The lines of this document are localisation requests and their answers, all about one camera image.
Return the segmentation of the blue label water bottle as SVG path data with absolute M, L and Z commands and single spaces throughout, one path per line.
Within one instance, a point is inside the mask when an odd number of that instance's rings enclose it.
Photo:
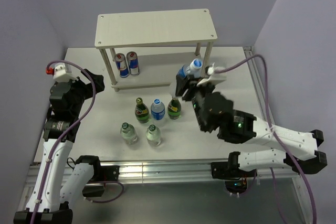
M 154 122 L 153 124 L 157 127 L 165 124 L 165 105 L 160 99 L 154 99 L 151 104 L 151 115 Z
M 170 84 L 170 94 L 173 98 L 176 98 L 176 88 L 177 88 L 177 77 L 184 79 L 188 75 L 194 76 L 194 78 L 199 78 L 202 73 L 203 62 L 201 59 L 194 59 L 189 64 L 184 64 L 177 72 L 174 80 Z

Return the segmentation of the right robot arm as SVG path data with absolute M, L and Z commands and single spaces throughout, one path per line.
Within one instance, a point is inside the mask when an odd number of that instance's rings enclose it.
M 316 174 L 327 166 L 327 156 L 318 150 L 324 137 L 320 130 L 298 132 L 233 108 L 233 101 L 216 92 L 213 81 L 193 75 L 176 75 L 175 94 L 193 105 L 203 132 L 218 130 L 217 137 L 231 144 L 255 144 L 266 150 L 234 151 L 223 162 L 212 162 L 212 177 L 253 177 L 258 169 L 290 168 L 298 174 Z

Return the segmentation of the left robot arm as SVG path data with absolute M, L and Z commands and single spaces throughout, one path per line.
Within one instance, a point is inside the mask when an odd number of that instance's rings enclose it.
M 85 84 L 68 72 L 63 77 L 56 69 L 47 73 L 54 76 L 55 83 L 50 88 L 50 107 L 44 125 L 43 158 L 32 195 L 25 210 L 15 213 L 14 223 L 72 223 L 71 204 L 88 181 L 96 182 L 102 176 L 97 156 L 81 156 L 70 180 L 62 184 L 79 120 L 83 118 L 82 105 L 105 89 L 104 77 L 84 69 L 81 73 L 90 81 Z

